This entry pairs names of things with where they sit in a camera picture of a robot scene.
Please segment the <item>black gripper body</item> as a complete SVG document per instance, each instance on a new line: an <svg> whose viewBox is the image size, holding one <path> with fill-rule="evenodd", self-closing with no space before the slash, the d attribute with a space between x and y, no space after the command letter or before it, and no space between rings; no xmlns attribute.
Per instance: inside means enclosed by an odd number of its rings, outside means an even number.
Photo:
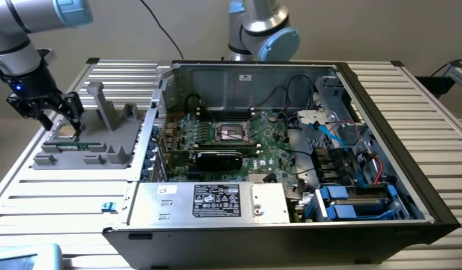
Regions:
<svg viewBox="0 0 462 270"><path fill-rule="evenodd" d="M7 103L24 118L39 118L47 109L69 118L79 118L83 114L79 95L76 92L65 94L59 90L44 57L39 56L37 68L23 75L5 75L0 70L0 80L13 92Z"/></svg>

